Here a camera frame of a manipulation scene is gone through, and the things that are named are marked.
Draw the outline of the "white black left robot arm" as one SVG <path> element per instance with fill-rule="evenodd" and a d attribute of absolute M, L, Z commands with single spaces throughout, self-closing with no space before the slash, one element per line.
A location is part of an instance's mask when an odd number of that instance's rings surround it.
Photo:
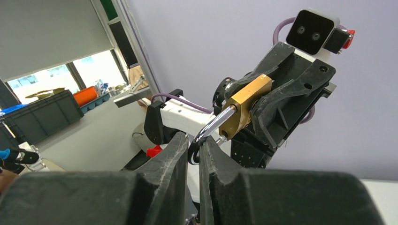
<path fill-rule="evenodd" d="M 200 202 L 199 149 L 214 139 L 222 151 L 247 168 L 265 168 L 293 130 L 314 115 L 315 103 L 334 90 L 336 69 L 329 54 L 310 55 L 278 42 L 240 79 L 225 78 L 208 110 L 188 101 L 183 91 L 154 97 L 146 110 L 144 133 L 155 145 L 168 144 L 177 132 L 193 136 L 188 178 L 193 202 Z"/>

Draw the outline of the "large brass padlock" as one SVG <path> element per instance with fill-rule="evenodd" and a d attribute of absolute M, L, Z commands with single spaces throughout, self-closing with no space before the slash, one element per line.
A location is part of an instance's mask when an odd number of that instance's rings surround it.
<path fill-rule="evenodd" d="M 259 75 L 228 99 L 223 110 L 210 120 L 195 136 L 188 148 L 188 162 L 199 164 L 198 152 L 203 142 L 215 131 L 230 140 L 251 121 L 250 110 L 254 104 L 272 89 L 272 79 Z"/>

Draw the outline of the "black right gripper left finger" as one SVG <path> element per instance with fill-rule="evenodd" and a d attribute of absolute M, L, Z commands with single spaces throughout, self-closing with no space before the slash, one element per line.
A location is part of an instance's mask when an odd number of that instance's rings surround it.
<path fill-rule="evenodd" d="M 179 132 L 134 171 L 31 172 L 2 195 L 3 225 L 181 225 L 189 139 Z"/>

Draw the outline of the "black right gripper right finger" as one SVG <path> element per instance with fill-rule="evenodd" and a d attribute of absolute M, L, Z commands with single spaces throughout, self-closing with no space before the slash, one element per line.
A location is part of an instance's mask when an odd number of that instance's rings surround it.
<path fill-rule="evenodd" d="M 203 225 L 383 225 L 365 186 L 341 172 L 244 168 L 213 138 L 200 147 Z"/>

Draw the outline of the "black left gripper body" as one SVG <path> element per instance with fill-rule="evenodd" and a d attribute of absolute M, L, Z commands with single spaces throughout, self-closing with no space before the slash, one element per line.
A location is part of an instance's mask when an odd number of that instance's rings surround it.
<path fill-rule="evenodd" d="M 322 90 L 322 95 L 319 98 L 327 97 L 331 94 L 331 92 L 326 90 L 326 87 Z M 218 97 L 214 98 L 214 104 L 215 104 L 214 113 L 217 116 L 223 110 L 223 107 L 225 105 L 221 106 L 221 103 L 218 101 Z M 314 105 L 310 108 L 309 112 L 305 114 L 304 118 L 300 121 L 299 124 L 308 122 L 313 117 Z M 280 147 L 279 145 L 278 148 L 271 149 L 268 146 L 266 146 L 264 143 L 259 141 L 254 135 L 252 120 L 245 128 L 239 131 L 229 141 L 231 141 L 231 153 L 233 159 L 236 159 L 238 156 L 240 156 L 238 162 L 241 165 L 249 166 L 250 168 L 266 167 L 268 162 L 274 156 L 276 150 Z"/>

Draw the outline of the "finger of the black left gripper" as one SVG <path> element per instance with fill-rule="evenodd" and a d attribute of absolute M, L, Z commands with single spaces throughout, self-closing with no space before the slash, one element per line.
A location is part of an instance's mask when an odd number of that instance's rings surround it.
<path fill-rule="evenodd" d="M 276 43 L 269 52 L 264 56 L 264 58 L 258 63 L 255 69 L 248 75 L 234 81 L 228 88 L 228 93 L 237 93 L 248 83 L 253 81 L 261 74 L 269 75 L 270 73 L 276 71 L 279 65 L 286 60 L 291 54 L 293 54 L 295 48 L 288 44 L 278 42 Z"/>
<path fill-rule="evenodd" d="M 272 90 L 250 111 L 256 138 L 278 148 L 322 95 L 336 69 L 320 60 L 291 59 L 273 71 Z"/>

